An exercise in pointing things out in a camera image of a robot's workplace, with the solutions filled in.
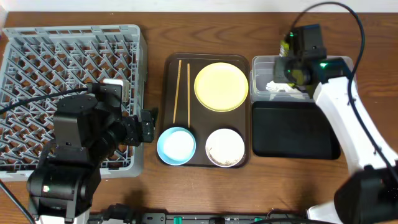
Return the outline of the green snack wrapper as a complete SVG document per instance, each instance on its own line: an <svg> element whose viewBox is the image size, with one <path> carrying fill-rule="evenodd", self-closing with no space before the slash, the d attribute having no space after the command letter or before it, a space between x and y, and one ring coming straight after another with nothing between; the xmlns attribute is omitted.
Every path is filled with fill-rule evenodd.
<svg viewBox="0 0 398 224"><path fill-rule="evenodd" d="M280 57L288 56L289 50L290 50L289 44L285 40L281 40L279 56Z"/></svg>

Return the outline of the white tissue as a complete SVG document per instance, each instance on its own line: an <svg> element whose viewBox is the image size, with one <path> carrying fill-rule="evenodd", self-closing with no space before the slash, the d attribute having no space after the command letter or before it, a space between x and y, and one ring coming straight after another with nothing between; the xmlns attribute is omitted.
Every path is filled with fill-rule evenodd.
<svg viewBox="0 0 398 224"><path fill-rule="evenodd" d="M298 89L289 83L275 83L274 81L267 83L266 90L271 92L300 93Z"/></svg>

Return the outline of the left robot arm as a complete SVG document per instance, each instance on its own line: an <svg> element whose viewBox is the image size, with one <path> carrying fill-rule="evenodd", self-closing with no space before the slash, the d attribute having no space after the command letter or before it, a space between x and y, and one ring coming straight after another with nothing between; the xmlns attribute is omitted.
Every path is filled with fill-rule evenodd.
<svg viewBox="0 0 398 224"><path fill-rule="evenodd" d="M103 161L120 145L154 140L156 113L141 110L139 115L123 116L124 90L119 83L88 83L82 95L57 103L55 138L43 148L27 181L28 211L35 221L48 216L73 223L92 206Z"/></svg>

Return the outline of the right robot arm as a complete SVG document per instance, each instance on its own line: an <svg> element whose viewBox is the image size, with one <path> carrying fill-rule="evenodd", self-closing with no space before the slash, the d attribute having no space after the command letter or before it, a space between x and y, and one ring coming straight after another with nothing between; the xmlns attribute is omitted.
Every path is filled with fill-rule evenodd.
<svg viewBox="0 0 398 224"><path fill-rule="evenodd" d="M350 173L333 201L310 207L308 217L329 223L397 219L397 153L364 108L344 59L326 56L318 24L287 34L273 81L292 84L314 100L333 128Z"/></svg>

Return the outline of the white bowl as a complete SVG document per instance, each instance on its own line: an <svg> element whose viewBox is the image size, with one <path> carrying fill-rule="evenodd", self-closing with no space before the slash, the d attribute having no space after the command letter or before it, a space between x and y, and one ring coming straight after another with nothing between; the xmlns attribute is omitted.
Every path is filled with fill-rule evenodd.
<svg viewBox="0 0 398 224"><path fill-rule="evenodd" d="M206 140L206 155L218 167L236 166L244 157L243 138L232 129L217 129Z"/></svg>

